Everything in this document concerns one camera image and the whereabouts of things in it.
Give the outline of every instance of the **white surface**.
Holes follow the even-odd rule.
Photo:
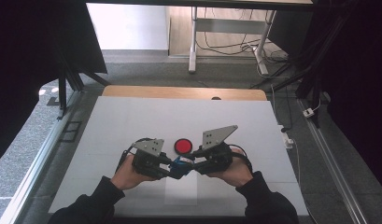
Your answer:
[[[271,191],[285,195],[298,215],[307,216],[270,102],[125,97],[97,100],[50,212],[92,193],[102,175],[114,174],[122,151],[140,138],[164,139],[163,151],[173,160],[177,139],[188,138],[197,149],[203,131],[234,124],[239,128],[225,142],[243,147]],[[189,192],[180,194],[183,188]],[[125,194],[116,204],[116,216],[243,216],[247,205],[233,187],[194,171],[189,180],[145,182]]]
[[[197,205],[197,174],[190,172],[179,180],[165,178],[164,204]]]
[[[167,7],[88,3],[101,49],[168,49]]]

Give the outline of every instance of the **wall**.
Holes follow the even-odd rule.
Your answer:
[[[87,6],[101,49],[168,49],[167,7]]]

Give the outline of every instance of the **red button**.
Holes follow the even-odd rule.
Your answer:
[[[176,141],[174,144],[174,150],[178,154],[186,154],[191,152],[191,141],[186,138],[181,138]]]

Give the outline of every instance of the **tabletop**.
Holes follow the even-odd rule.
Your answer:
[[[212,99],[221,100],[266,101],[261,90],[186,88],[186,87],[150,87],[150,86],[107,86],[103,96],[150,97],[172,99]]]

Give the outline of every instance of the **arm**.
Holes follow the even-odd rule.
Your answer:
[[[129,155],[111,179],[103,176],[91,196],[83,194],[68,207],[54,213],[49,224],[107,223],[113,218],[114,204],[124,197],[123,190],[153,180],[135,172],[133,158]]]
[[[261,172],[253,175],[239,158],[233,158],[231,166],[224,172],[208,175],[224,180],[245,196],[247,200],[247,223],[295,224],[298,216],[290,201],[266,185]]]

